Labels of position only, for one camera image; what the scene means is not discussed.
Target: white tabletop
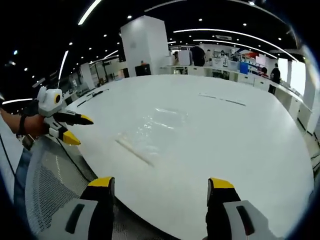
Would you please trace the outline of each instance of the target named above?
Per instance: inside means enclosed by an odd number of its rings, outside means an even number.
[[[303,214],[313,190],[310,157],[272,94],[191,75],[126,78],[101,88],[109,90],[68,106],[94,125],[69,129],[97,176],[114,176],[115,195],[153,226],[183,240],[205,237],[210,177],[230,181],[278,237]],[[116,142],[124,138],[135,154]]]

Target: black strap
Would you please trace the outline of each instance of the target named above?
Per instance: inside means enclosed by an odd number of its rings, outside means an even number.
[[[25,129],[25,120],[26,120],[26,115],[22,115],[20,118],[20,123],[19,123],[19,135],[26,135],[26,129]]]

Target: black ceiling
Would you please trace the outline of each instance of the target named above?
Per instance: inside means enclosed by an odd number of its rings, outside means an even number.
[[[42,77],[59,71],[66,50],[62,76],[69,75],[79,65],[103,58],[122,49],[120,27],[143,15],[165,22],[168,40],[192,44],[193,39],[213,39],[226,35],[238,43],[264,51],[274,50],[258,40],[222,32],[182,32],[193,28],[224,29],[253,35],[283,49],[296,49],[289,27],[270,14],[230,0],[186,0],[144,12],[169,0],[102,0],[81,26],[78,22],[94,0],[6,1],[2,11],[3,23],[0,55],[0,92],[7,100],[34,98],[39,89],[32,85]],[[14,61],[15,66],[8,66]]]

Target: human hand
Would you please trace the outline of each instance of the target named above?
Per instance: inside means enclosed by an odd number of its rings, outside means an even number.
[[[37,114],[26,117],[24,121],[24,129],[27,134],[32,137],[38,137],[49,133],[49,125],[44,123],[45,117]]]

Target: blue container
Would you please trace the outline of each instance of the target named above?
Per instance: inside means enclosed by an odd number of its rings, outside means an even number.
[[[248,63],[240,62],[240,73],[248,74]]]

